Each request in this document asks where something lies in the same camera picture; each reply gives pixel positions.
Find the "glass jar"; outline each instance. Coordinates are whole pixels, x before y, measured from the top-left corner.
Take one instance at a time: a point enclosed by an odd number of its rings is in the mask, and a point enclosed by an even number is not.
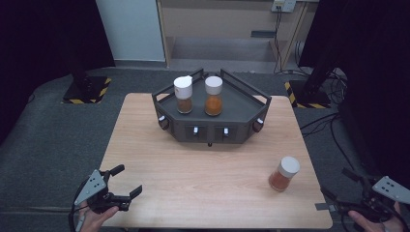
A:
[[[278,168],[269,177],[269,184],[277,191],[284,191],[289,187],[290,181],[299,172],[301,166],[299,162],[292,157],[284,157]]]
[[[175,97],[177,98],[177,110],[182,114],[192,111],[192,77],[181,76],[174,80]]]
[[[222,79],[218,76],[210,76],[205,79],[205,90],[208,97],[205,101],[205,113],[217,116],[222,112]]]

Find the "black curtain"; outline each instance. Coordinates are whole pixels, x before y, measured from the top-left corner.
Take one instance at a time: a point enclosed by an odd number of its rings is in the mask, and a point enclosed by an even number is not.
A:
[[[38,86],[114,66],[95,0],[1,0],[0,57],[0,144]]]
[[[339,20],[346,16],[343,9],[352,3],[356,7],[349,12],[353,20],[347,20],[348,31],[335,31],[337,24],[343,23]],[[408,0],[394,4],[380,0],[321,0],[300,65],[315,67],[324,55],[322,47],[329,35],[337,33],[343,38],[342,43],[332,44],[340,51],[338,57],[333,57],[336,67],[348,79],[344,104],[352,119],[343,120],[354,123],[363,139],[361,143],[369,153],[363,163],[375,163],[382,175],[410,189],[409,12]]]

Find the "brown spice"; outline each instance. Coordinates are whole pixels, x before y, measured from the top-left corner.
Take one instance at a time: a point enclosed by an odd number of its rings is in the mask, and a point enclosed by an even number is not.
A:
[[[192,111],[192,100],[190,98],[178,101],[178,111],[180,113],[190,113]]]
[[[211,116],[219,115],[222,112],[222,100],[219,96],[209,96],[205,101],[205,112]]]
[[[269,184],[277,191],[284,191],[290,184],[291,178],[284,177],[279,171],[275,171],[269,177]]]

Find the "white wall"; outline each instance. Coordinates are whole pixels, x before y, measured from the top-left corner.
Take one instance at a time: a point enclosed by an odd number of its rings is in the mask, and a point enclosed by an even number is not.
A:
[[[114,60],[165,62],[156,0],[97,0],[97,5]]]

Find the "warning tape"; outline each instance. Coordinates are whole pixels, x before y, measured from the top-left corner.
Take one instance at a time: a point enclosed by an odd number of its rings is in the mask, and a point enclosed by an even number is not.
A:
[[[100,94],[97,98],[95,99],[66,99],[63,100],[63,103],[75,103],[75,104],[81,104],[81,103],[98,103],[103,99],[103,96],[106,93],[106,90],[108,89],[108,85],[111,82],[111,78],[107,78],[105,81],[105,84],[103,85],[102,89],[100,90]]]
[[[289,96],[290,103],[292,104],[293,107],[298,107],[298,108],[330,108],[331,107],[329,104],[326,104],[326,103],[298,103],[295,95],[293,94],[293,90],[289,82],[285,82],[284,87],[286,88],[287,95]]]

